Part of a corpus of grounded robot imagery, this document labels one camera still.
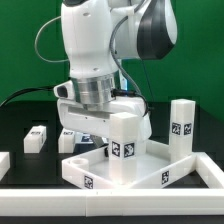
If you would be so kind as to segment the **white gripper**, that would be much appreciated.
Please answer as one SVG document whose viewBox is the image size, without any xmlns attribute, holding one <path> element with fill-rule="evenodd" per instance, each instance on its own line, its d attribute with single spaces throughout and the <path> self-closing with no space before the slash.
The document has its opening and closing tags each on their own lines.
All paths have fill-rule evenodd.
<svg viewBox="0 0 224 224">
<path fill-rule="evenodd" d="M 144 103 L 140 98 L 117 97 L 101 108 L 87 110 L 80 103 L 71 100 L 57 101 L 59 118 L 65 129 L 88 133 L 100 137 L 109 137 L 109 123 L 112 114 L 127 112 L 139 117 L 136 125 L 138 140 L 147 140 L 151 134 L 151 123 L 144 115 Z"/>
</svg>

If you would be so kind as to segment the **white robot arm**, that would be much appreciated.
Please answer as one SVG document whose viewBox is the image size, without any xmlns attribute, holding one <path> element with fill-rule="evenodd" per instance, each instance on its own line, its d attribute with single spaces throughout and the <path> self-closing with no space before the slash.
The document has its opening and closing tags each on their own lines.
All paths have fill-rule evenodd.
<svg viewBox="0 0 224 224">
<path fill-rule="evenodd" d="M 121 96 L 122 59 L 164 58 L 177 40 L 171 0 L 63 0 L 61 23 L 69 80 L 54 88 L 64 128 L 107 137 L 114 114 L 131 114 L 126 130 L 144 141 L 151 124 L 140 89 Z"/>
</svg>

